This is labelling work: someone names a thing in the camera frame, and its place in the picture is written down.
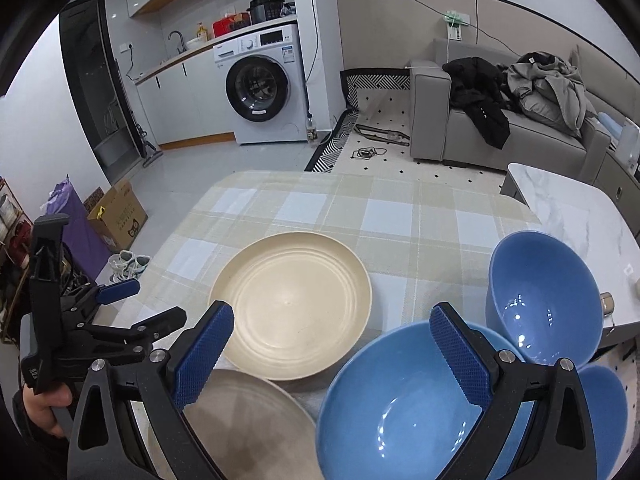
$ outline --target human hand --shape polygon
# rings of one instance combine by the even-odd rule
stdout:
[[[42,430],[56,437],[65,436],[62,428],[53,415],[51,408],[66,408],[71,404],[73,396],[69,387],[62,383],[43,394],[35,395],[25,384],[22,389],[24,411],[31,421]]]

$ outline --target beige plate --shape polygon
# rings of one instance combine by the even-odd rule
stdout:
[[[184,415],[230,480],[322,480],[316,426],[274,384],[235,370],[213,370]],[[151,430],[149,443],[158,474],[174,478]]]
[[[234,310],[225,356],[247,373],[301,379],[338,362],[360,338],[371,312],[364,265],[339,241],[282,233],[236,254],[220,272],[210,303]]]

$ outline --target metal screw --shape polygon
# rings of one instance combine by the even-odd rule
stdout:
[[[511,350],[500,350],[498,357],[503,363],[513,363],[516,360],[516,354]]]
[[[567,359],[566,357],[563,357],[562,359],[560,359],[560,366],[562,367],[563,370],[566,370],[567,372],[570,372],[571,370],[574,369],[574,364],[572,363],[571,359]]]
[[[94,372],[99,372],[104,368],[104,365],[104,359],[96,359],[93,363],[91,363],[91,370],[93,370]]]
[[[151,354],[149,354],[149,360],[152,363],[159,363],[160,361],[164,360],[165,357],[166,352],[164,350],[154,350],[153,352],[151,352]]]

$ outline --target washing machine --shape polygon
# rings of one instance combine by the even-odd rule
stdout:
[[[267,28],[214,47],[238,144],[306,140],[298,26]]]

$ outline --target wooden baseboard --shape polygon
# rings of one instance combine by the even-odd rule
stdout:
[[[236,142],[236,136],[233,132],[226,134],[207,135],[204,137],[195,137],[194,139],[176,140],[166,144],[160,144],[163,150],[175,150],[176,148],[188,148],[189,146],[200,146],[201,144],[215,144],[216,142]]]

